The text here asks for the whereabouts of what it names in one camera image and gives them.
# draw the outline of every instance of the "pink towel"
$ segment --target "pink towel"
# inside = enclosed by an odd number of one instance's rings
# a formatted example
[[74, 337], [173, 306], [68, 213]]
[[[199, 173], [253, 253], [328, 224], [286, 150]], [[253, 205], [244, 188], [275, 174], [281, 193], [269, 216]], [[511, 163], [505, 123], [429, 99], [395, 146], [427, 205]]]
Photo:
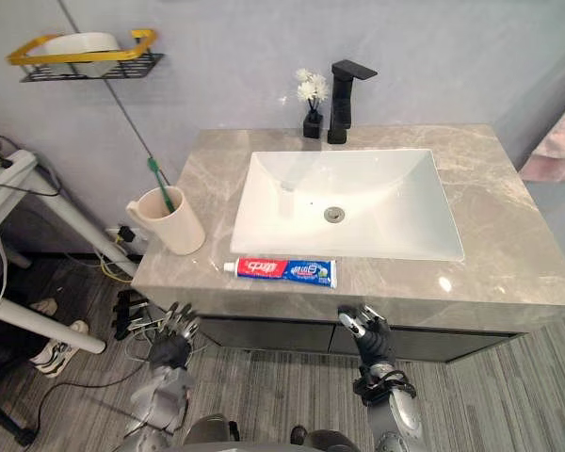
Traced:
[[565, 181], [565, 114], [519, 171], [524, 181]]

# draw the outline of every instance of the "bathroom vanity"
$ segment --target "bathroom vanity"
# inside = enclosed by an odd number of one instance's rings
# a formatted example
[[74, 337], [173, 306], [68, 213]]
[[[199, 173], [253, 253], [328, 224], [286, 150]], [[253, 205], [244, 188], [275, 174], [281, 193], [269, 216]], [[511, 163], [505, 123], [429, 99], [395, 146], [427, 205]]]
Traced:
[[[398, 148], [431, 150], [463, 259], [336, 257], [335, 289], [223, 271], [239, 257], [231, 239], [253, 152]], [[294, 129], [202, 131], [177, 186], [205, 243], [179, 256], [153, 238], [132, 285], [164, 310], [191, 302], [223, 346], [355, 353], [336, 308], [367, 303], [393, 326], [398, 357], [448, 362], [565, 315], [565, 259], [487, 125], [356, 127], [341, 146]]]

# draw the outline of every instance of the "white sneaker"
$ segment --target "white sneaker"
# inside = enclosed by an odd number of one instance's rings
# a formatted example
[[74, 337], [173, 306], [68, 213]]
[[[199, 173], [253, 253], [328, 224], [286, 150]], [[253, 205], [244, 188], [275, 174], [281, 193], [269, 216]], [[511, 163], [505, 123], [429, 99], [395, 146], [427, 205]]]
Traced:
[[[82, 320], [75, 320], [69, 328], [83, 334], [89, 333], [88, 324]], [[35, 364], [36, 369], [44, 374], [47, 379], [53, 379], [63, 371], [73, 355], [77, 353], [77, 350], [79, 348], [51, 339], [46, 347], [29, 361]]]
[[55, 299], [42, 299], [29, 305], [29, 309], [52, 317], [57, 311], [58, 305]]

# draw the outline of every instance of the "green toothbrush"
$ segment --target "green toothbrush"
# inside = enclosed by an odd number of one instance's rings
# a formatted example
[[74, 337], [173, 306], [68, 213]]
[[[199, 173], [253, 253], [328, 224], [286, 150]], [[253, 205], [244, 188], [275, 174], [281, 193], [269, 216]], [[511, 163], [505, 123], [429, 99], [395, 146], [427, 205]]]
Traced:
[[173, 208], [173, 202], [171, 202], [170, 195], [168, 195], [166, 188], [163, 186], [163, 183], [161, 182], [161, 178], [159, 178], [159, 164], [152, 157], [149, 157], [148, 163], [149, 163], [149, 170], [151, 170], [154, 173], [154, 177], [157, 178], [157, 183], [159, 184], [159, 188], [161, 188], [163, 201], [166, 203], [166, 207], [168, 207], [169, 212], [173, 214], [173, 211], [176, 209]]

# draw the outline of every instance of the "wall shelf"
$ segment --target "wall shelf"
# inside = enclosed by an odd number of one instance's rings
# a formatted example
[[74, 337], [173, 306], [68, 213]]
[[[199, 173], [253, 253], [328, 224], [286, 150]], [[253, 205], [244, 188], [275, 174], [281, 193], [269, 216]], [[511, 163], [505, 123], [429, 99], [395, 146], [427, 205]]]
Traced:
[[[157, 35], [151, 29], [130, 31], [137, 45], [129, 50], [114, 50], [109, 52], [87, 52], [83, 54], [37, 55], [28, 53], [59, 35], [44, 35], [21, 46], [10, 55], [7, 61], [20, 66], [26, 76], [21, 80], [27, 82], [48, 82], [56, 80], [113, 80], [145, 77], [164, 56], [151, 52], [150, 45]], [[117, 66], [100, 77], [89, 77], [79, 73], [74, 63], [91, 63], [97, 61], [117, 61]], [[52, 64], [68, 64], [72, 73], [54, 73]]]

